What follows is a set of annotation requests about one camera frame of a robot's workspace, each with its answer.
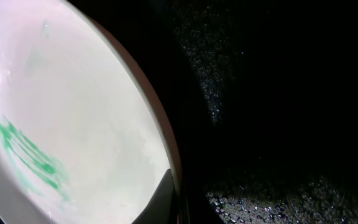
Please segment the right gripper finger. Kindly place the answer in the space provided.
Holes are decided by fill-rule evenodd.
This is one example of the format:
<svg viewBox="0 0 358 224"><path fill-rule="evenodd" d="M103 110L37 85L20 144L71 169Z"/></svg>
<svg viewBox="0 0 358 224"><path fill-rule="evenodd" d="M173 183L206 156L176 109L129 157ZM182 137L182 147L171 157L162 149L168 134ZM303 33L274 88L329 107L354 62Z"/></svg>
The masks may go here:
<svg viewBox="0 0 358 224"><path fill-rule="evenodd" d="M171 169L167 169L152 198L132 224L177 224L178 207Z"/></svg>

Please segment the white plate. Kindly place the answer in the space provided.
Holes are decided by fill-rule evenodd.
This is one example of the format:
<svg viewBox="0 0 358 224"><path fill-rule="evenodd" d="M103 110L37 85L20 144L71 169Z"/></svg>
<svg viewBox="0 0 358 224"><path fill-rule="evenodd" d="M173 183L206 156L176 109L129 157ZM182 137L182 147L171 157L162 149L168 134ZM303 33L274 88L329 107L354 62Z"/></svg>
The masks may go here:
<svg viewBox="0 0 358 224"><path fill-rule="evenodd" d="M181 164L144 72L67 1L0 1L0 219L132 223Z"/></svg>

